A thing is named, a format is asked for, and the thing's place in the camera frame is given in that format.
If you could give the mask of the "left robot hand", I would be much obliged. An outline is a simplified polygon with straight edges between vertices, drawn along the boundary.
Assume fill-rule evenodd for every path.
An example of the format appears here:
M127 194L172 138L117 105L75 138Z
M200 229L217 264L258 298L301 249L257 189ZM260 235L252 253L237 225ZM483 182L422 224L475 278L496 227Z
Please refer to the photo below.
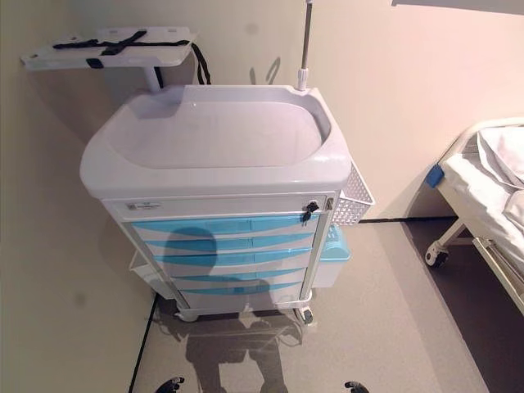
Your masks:
M156 393L177 393L185 382L184 377L172 377L156 389Z

